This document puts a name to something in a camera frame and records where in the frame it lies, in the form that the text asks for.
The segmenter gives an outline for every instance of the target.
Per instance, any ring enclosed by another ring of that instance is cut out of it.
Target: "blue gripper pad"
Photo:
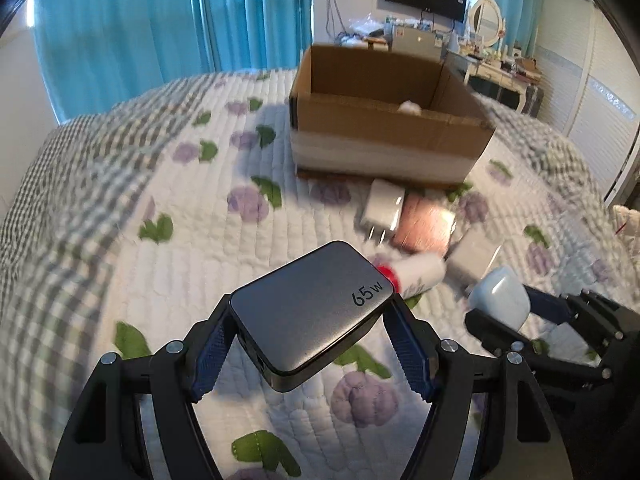
[[[420,394],[423,400],[431,402],[433,385],[430,380],[429,361],[420,350],[418,342],[395,308],[386,309],[382,319],[409,386]]]
[[[225,325],[220,323],[209,335],[207,342],[198,356],[196,371],[191,385],[194,402],[199,402],[204,394],[213,390],[222,365],[225,362],[229,347],[225,343]]]

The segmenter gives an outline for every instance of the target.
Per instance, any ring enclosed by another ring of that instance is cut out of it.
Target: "white wardrobe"
[[[638,162],[640,76],[592,0],[543,0],[535,57],[538,118],[580,149],[607,204],[624,200]]]

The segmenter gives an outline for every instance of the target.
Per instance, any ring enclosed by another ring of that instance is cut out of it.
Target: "bed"
[[[0,433],[34,480],[48,478],[101,354],[135,357],[183,338],[222,294],[331,240],[375,263],[404,257],[356,229],[366,185],[296,178],[293,77],[176,81],[63,124],[41,149],[0,230]],[[478,99],[494,138],[465,186],[425,191],[455,211],[454,240],[482,229],[502,246],[495,265],[524,283],[554,294],[588,287],[637,308],[638,276],[582,157],[543,123]],[[441,337],[483,352],[464,329],[455,283],[412,308]],[[552,356],[590,361],[570,328],[530,316],[522,330]],[[363,480],[400,477],[428,409],[379,321],[287,394],[270,390],[234,342],[196,414],[224,478]],[[154,477],[168,478],[148,399],[141,410]],[[475,410],[457,478],[468,477]]]

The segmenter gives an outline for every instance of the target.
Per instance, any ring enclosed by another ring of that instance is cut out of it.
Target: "white mirror frame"
[[[476,32],[476,28],[474,26],[474,16],[476,15],[476,12],[478,11],[478,9],[480,9],[481,6],[483,5],[488,5],[494,8],[495,13],[498,15],[498,31],[495,33],[495,36],[492,38],[484,38],[482,45],[483,46],[493,46],[494,44],[498,43],[498,41],[500,40],[500,31],[502,30],[502,13],[500,12],[500,7],[498,6],[498,3],[495,0],[478,0],[473,7],[471,7],[471,9],[469,10],[469,14],[466,17],[466,20],[468,21],[469,24],[469,29],[471,29],[472,32]]]

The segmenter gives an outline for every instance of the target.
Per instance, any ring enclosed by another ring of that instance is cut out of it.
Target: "quilted bedspread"
[[[11,367],[0,365],[10,378],[0,390],[0,431],[37,480],[48,476],[78,387],[104,352],[125,358],[155,352],[209,317],[223,294],[331,240],[347,241],[374,262],[406,257],[365,242],[358,231],[368,186],[295,177],[287,107],[293,77],[272,71],[201,79],[183,89],[178,112],[162,107],[156,118],[140,102],[139,118],[124,131],[118,121],[130,108],[93,127],[95,153],[109,154],[114,132],[135,147],[131,159],[120,154],[111,164],[125,200],[100,193],[109,174],[97,170],[87,173],[93,180],[78,195],[87,222],[96,217],[85,234],[107,233],[108,240],[76,254],[81,240],[74,239],[63,247],[66,260],[31,258],[25,270],[6,276],[17,299],[2,303],[0,363]],[[456,213],[454,240],[470,227],[482,229],[501,244],[494,264],[510,265],[524,283],[554,294],[589,287],[635,306],[638,279],[582,157],[548,126],[479,99],[497,126],[493,139],[464,186],[448,196],[425,192]],[[167,110],[179,116],[171,127]],[[150,142],[149,132],[160,140]],[[139,147],[152,164],[130,164]],[[69,237],[63,230],[56,240]],[[89,266],[69,270],[63,265],[71,257]],[[37,290],[25,278],[44,282],[52,269],[57,280]],[[78,272],[85,278],[80,292]],[[483,351],[464,329],[468,306],[455,283],[445,281],[410,304],[442,338]],[[11,327],[28,345],[20,346]],[[522,331],[544,340],[540,347],[553,356],[589,361],[570,328],[530,316]],[[55,358],[43,359],[43,347]],[[31,398],[36,408],[27,407]],[[235,341],[215,388],[195,409],[225,478],[386,480],[400,477],[429,405],[409,388],[380,320],[287,394],[267,386]],[[142,411],[154,477],[167,479],[149,399]],[[472,408],[457,478],[468,478],[476,423]]]

